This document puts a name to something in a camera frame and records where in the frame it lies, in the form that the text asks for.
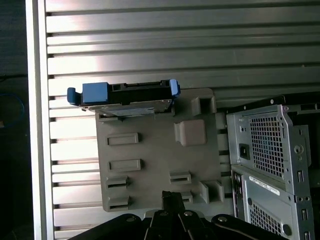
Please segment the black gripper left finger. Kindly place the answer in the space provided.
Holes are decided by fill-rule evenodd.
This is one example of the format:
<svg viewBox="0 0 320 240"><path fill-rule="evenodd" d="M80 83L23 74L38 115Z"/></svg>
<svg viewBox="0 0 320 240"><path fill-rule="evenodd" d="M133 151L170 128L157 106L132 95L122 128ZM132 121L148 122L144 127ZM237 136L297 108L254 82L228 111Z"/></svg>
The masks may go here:
<svg viewBox="0 0 320 240"><path fill-rule="evenodd" d="M172 238L175 193L163 191L162 209L153 217L125 213L84 231L73 240L170 240Z"/></svg>

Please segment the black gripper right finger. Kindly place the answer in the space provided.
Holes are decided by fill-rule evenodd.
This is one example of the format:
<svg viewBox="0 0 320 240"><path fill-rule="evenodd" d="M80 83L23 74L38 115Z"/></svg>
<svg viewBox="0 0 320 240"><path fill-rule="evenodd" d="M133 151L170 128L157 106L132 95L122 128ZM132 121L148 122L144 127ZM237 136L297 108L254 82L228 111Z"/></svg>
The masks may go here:
<svg viewBox="0 0 320 240"><path fill-rule="evenodd" d="M247 223L227 214L207 220L185 208L181 193L173 192L172 212L182 227L184 240L283 240L277 233Z"/></svg>

